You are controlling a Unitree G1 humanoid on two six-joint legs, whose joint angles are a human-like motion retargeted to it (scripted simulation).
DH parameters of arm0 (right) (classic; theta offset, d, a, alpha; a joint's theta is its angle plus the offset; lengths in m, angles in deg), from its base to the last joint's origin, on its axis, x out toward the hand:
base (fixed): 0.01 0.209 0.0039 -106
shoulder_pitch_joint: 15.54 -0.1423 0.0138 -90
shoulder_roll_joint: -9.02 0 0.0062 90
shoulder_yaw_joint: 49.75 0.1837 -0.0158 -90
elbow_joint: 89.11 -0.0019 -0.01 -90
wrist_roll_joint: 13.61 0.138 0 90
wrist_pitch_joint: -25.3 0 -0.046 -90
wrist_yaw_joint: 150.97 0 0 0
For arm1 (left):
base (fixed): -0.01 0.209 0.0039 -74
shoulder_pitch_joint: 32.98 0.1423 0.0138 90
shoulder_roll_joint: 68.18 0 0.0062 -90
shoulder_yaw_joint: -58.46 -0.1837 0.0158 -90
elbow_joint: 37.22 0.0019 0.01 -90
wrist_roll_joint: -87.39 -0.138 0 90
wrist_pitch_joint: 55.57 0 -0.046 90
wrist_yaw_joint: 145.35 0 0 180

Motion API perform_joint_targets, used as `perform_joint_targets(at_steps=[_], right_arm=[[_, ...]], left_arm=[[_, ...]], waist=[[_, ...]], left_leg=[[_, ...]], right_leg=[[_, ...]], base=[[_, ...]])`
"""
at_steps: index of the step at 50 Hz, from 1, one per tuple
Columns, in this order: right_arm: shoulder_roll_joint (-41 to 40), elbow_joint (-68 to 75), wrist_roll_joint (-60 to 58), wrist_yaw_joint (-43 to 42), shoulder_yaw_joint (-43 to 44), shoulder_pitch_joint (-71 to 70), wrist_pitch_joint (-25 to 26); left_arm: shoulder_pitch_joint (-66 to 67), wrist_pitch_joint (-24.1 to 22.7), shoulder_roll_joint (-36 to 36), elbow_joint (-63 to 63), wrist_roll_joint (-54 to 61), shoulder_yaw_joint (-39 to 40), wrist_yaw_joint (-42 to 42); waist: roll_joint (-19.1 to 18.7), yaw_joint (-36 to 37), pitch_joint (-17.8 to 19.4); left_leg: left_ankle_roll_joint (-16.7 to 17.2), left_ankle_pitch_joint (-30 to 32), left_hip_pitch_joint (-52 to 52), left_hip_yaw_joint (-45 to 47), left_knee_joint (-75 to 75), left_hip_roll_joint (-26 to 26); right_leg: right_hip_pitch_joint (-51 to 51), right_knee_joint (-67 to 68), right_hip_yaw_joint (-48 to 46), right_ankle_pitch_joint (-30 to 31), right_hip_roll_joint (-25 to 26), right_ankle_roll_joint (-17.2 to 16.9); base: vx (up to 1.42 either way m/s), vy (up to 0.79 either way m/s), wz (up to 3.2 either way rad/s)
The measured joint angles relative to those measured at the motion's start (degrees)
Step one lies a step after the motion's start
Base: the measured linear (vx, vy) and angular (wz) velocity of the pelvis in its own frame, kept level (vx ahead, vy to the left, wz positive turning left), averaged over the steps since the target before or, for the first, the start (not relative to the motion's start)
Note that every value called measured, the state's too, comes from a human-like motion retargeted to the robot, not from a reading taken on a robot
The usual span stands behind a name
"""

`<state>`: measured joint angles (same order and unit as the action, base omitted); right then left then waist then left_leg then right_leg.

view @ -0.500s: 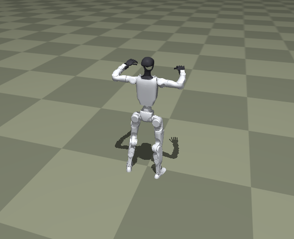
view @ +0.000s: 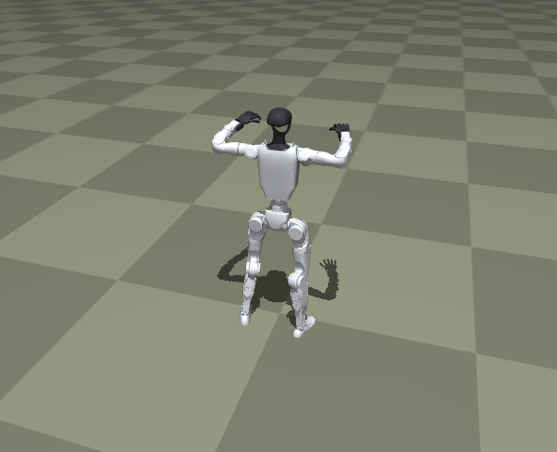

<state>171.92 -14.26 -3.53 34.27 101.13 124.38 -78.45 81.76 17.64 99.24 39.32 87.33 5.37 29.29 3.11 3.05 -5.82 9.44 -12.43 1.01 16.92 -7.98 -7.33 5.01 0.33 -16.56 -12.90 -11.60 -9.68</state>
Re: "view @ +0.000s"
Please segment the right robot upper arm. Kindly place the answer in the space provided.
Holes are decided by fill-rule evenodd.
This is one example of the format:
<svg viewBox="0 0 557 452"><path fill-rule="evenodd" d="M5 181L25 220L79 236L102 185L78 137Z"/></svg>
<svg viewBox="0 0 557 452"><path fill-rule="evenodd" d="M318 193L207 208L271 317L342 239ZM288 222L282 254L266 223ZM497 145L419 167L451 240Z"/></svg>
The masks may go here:
<svg viewBox="0 0 557 452"><path fill-rule="evenodd" d="M322 151L314 151L309 148L299 148L297 151L298 161L303 166L310 166L312 164L323 166L335 166L339 169L344 169L349 164L348 155L343 158L336 158L334 154L329 154Z"/></svg>

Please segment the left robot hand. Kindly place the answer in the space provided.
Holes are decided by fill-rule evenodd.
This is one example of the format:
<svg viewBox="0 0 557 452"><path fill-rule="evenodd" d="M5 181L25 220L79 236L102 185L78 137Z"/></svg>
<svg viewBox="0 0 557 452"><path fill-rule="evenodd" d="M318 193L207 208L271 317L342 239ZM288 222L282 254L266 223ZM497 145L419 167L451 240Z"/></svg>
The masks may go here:
<svg viewBox="0 0 557 452"><path fill-rule="evenodd" d="M241 114L239 116L239 118L235 119L235 121L240 122L240 124L236 127L236 130L239 131L240 129L242 129L244 127L244 124L248 124L249 122L257 122L260 123L259 120L253 120L255 118L259 118L261 120L261 117L259 115L257 115L256 113L250 112L250 111L246 111L243 114Z"/></svg>

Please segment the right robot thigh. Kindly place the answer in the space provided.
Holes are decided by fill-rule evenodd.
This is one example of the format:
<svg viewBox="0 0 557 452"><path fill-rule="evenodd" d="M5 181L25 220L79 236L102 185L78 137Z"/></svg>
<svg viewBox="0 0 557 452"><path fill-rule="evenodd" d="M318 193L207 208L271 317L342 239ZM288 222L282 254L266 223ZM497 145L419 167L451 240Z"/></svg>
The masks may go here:
<svg viewBox="0 0 557 452"><path fill-rule="evenodd" d="M288 235L292 239L292 253L295 271L288 277L288 285L298 290L297 281L301 275L307 279L310 263L310 237L305 221L290 217L287 223Z"/></svg>

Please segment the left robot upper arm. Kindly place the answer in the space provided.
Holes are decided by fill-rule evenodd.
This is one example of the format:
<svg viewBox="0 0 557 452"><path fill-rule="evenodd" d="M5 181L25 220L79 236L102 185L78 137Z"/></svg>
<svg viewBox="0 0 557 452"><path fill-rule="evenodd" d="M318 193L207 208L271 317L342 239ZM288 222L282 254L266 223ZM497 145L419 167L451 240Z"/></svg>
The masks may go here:
<svg viewBox="0 0 557 452"><path fill-rule="evenodd" d="M225 143L225 141L222 144L215 144L213 143L213 139L212 139L212 149L214 153L217 154L228 153L228 154L239 155L239 156L243 156L245 154L246 157L249 159L257 158L257 152L260 145L261 144L252 145L252 144L239 143L239 142Z"/></svg>

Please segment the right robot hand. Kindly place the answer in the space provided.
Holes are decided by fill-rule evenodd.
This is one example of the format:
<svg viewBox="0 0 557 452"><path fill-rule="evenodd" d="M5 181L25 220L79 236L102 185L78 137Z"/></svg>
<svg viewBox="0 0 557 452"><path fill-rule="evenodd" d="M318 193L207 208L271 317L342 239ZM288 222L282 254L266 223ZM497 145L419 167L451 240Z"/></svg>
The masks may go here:
<svg viewBox="0 0 557 452"><path fill-rule="evenodd" d="M342 123L342 124L339 123L339 124L334 124L334 127L330 127L329 130L330 131L332 131L332 130L336 131L338 133L338 138L340 140L341 139L340 132L348 132L350 130L350 127L349 127L348 124L345 125L344 123Z"/></svg>

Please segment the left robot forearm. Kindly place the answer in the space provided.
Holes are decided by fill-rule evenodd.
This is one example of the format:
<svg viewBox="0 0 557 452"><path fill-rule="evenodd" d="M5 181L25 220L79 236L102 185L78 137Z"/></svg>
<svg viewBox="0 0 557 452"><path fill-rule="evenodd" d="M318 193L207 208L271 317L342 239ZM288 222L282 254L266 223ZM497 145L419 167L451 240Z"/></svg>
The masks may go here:
<svg viewBox="0 0 557 452"><path fill-rule="evenodd" d="M224 128L214 136L213 143L222 144L224 141L226 143L234 133L238 132L236 127L239 124L240 122L233 120L229 124L224 125Z"/></svg>

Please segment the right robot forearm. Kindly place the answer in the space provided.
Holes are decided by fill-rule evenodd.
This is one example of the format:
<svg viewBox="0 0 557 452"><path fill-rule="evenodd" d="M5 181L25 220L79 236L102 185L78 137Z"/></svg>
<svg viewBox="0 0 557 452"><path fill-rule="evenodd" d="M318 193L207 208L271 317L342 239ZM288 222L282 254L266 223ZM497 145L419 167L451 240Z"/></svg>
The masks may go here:
<svg viewBox="0 0 557 452"><path fill-rule="evenodd" d="M340 134L341 134L340 144L338 150L335 153L335 157L343 158L346 155L348 155L349 157L352 153L352 139L350 137L350 132L349 131L340 132Z"/></svg>

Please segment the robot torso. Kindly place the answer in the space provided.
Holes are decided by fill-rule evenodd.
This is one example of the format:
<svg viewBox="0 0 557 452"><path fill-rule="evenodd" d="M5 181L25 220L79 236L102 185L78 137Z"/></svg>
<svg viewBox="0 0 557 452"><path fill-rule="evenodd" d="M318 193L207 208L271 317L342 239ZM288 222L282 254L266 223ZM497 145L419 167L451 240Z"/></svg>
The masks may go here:
<svg viewBox="0 0 557 452"><path fill-rule="evenodd" d="M287 232L287 223L291 216L287 201L299 181L299 146L294 142L286 142L289 149L274 151L268 150L269 143L271 141L262 142L257 152L259 184L265 197L272 200L265 211L264 226L274 231Z"/></svg>

